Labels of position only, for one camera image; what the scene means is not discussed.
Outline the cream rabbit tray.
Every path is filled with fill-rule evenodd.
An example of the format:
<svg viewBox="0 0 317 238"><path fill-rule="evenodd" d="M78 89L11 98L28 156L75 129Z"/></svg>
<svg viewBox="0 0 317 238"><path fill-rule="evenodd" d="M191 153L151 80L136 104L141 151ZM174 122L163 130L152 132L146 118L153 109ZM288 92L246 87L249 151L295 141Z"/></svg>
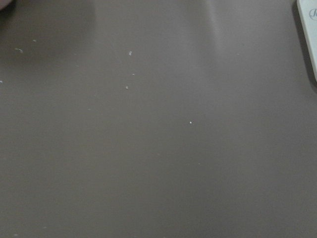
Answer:
<svg viewBox="0 0 317 238"><path fill-rule="evenodd" d="M310 60L317 79L317 1L316 0L298 0L297 6L304 30Z"/></svg>

